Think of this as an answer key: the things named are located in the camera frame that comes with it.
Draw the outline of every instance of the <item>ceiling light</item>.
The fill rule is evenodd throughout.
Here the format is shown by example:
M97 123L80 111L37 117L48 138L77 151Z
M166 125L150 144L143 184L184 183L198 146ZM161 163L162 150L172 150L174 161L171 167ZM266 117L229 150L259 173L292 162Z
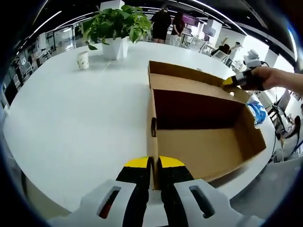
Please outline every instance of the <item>ceiling light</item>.
M142 11L142 13L151 13L151 14L155 14L155 12L144 12L144 11Z
M218 20L218 21L221 22L222 24L224 24L224 22L221 21L219 18L216 18L215 16L213 16L213 15L207 13L207 12L204 12L204 13L207 14L207 15L209 15L209 16L211 16L211 17L213 17L213 18L215 18L216 20Z
M52 15L50 18L48 18L44 23L42 23L42 25L40 25L34 32L33 34L30 35L30 37L32 37L40 28L42 28L43 25L45 25L48 21L50 21L51 19L53 19L55 16L57 16L59 13L61 13L62 11L57 12L56 14Z
M77 24L77 23L79 23L79 22L81 22L81 21L83 21L83 20L88 20L88 19L91 19L92 17L88 17L88 18L84 18L84 19L82 19L82 20L79 20L79 21L76 21L75 23L73 23L73 25L74 24Z
M139 6L140 8L146 8L146 9L158 9L158 10L161 10L160 8L155 8L155 7L146 7L146 6Z
M211 9L212 11L216 12L217 14L221 15L222 17L224 17L225 19L229 20L233 25L235 25L238 29L240 29L245 35L248 35L239 25L237 25L233 20L231 20L230 18L228 18L227 16L225 16L223 13L217 11L216 9L210 7L209 5L206 5L205 3L202 3L200 1L197 1L197 0L191 0L193 2L196 2L202 6L205 6L209 9Z
M67 29L65 29L65 30L63 30L63 32L68 32L68 31L71 31L71 28L70 28L70 27L67 28Z
M41 6L41 8L39 9L39 12L37 13L36 18L35 18L34 21L33 21L33 24L36 22L38 16L40 15L41 11L43 10L43 8L44 8L44 6L47 4L47 2L48 2L48 0L46 0L46 1L44 2L44 4Z
M67 21L67 22L65 22L65 23L63 23L63 24L61 24L61 25L59 25L57 28L55 28L55 30L57 30L58 28L62 27L63 25L66 25L67 23L69 23L69 22L71 22L71 21L73 21L73 20L76 20L76 19L78 19L78 18L87 16L87 15L92 14L92 13L94 13L94 12L87 13L87 14L84 14L84 15L82 15L82 16L79 16L79 17L76 17L76 18L74 18L74 19L71 19L71 20L69 20L69 21Z
M19 49L22 49L26 43L27 43L27 40L23 43L23 45Z
M294 59L295 59L295 61L297 61L297 59L298 59L298 52L297 52L297 45L295 44L295 41L294 41L294 35L293 35L293 33L291 32L290 29L288 29L288 33L289 33L290 39L291 39L292 44L293 44Z

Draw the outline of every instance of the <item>monitor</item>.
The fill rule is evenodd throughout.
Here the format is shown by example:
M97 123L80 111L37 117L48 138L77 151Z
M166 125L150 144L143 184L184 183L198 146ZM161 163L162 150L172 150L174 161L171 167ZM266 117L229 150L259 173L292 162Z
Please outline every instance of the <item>monitor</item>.
M204 35L204 40L209 42L209 36L208 35Z
M216 30L214 30L212 27L207 25L203 26L202 31L211 37L214 37L214 35L216 34Z
M192 17L190 15L184 15L183 21L184 21L184 23L195 26L195 27L198 27L198 25L199 25L199 19Z
M285 90L284 94L282 95L282 97L280 98L280 100L278 101L277 105L279 106L279 108L285 112L286 107L288 105L290 101L290 93L289 90Z

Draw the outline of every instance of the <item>paper cup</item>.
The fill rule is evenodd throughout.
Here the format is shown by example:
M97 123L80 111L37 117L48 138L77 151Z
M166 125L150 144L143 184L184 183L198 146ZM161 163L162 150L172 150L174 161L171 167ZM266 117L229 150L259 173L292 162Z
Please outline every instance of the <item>paper cup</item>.
M85 70L89 67L89 52L83 51L77 56L77 63L81 70Z

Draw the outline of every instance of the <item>office desk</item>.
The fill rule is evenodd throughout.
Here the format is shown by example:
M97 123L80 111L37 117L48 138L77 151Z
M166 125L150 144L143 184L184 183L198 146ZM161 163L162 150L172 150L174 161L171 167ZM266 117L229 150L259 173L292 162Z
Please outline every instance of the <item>office desk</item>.
M102 47L80 47L48 59L17 93L4 122L4 136L16 162L48 198L69 211L124 164L146 156L149 60L181 65L223 79L234 72L217 59L170 45L130 44L128 56L104 60ZM89 52L90 67L79 70L77 54ZM232 198L271 157L274 127L261 125L267 148L218 189Z

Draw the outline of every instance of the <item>cardboard box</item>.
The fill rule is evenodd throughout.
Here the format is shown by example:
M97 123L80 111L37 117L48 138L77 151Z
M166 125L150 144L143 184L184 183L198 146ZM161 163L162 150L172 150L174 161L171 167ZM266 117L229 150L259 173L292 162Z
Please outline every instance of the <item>cardboard box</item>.
M159 155L176 158L195 179L209 182L266 148L246 106L247 92L223 90L218 77L155 61L149 64L149 81L148 155L155 163Z

